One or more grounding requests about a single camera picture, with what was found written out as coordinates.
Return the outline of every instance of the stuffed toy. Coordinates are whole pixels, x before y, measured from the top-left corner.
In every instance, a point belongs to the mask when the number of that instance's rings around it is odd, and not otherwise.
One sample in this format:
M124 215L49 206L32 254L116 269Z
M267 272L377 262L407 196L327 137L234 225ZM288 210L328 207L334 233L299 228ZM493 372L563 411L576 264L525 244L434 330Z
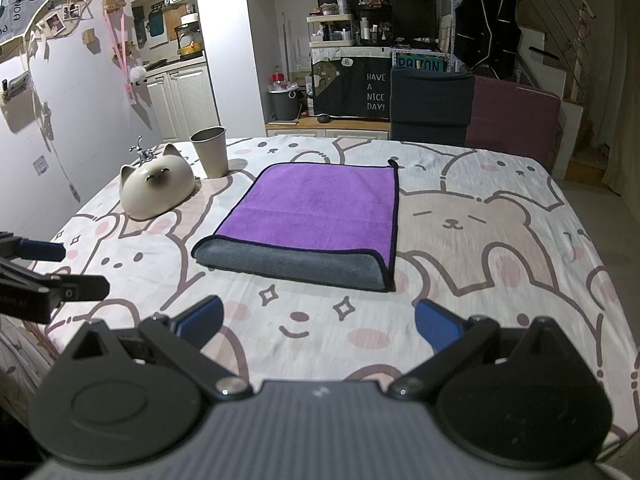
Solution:
M129 80L140 86L140 83L146 83L146 70L143 66L134 66L129 71Z

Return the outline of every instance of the purple towel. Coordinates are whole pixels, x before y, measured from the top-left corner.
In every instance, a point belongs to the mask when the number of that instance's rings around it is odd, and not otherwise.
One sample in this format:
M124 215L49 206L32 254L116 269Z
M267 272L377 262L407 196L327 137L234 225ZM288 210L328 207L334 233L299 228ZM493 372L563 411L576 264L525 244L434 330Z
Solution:
M398 167L390 163L270 166L192 254L219 269L391 290Z

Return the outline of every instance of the mug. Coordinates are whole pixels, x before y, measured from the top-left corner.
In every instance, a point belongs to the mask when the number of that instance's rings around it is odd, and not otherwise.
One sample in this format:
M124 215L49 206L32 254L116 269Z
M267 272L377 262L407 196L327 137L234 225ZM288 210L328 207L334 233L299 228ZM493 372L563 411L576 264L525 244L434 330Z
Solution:
M207 178L221 178L229 173L226 157L226 128L216 126L201 130L191 136L193 147Z

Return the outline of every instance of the curtain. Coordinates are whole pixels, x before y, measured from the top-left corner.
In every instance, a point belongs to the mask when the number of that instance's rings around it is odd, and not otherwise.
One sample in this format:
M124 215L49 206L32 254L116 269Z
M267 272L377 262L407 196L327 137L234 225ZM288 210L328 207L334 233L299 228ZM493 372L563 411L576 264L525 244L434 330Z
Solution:
M640 222L640 0L622 0L621 11L626 28L626 75L603 182L622 196Z

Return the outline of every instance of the faucet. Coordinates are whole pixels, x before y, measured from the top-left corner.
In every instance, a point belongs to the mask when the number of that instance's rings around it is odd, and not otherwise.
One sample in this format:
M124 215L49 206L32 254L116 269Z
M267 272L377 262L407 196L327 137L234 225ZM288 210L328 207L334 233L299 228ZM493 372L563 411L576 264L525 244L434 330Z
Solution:
M129 153L137 152L138 156L140 157L140 166L142 166L145 162L149 162L149 161L154 160L156 158L156 156L154 155L154 150L152 150L152 149L143 150L140 147L140 141L142 141L142 136L138 137L138 145L137 146L132 146L131 148L129 148Z

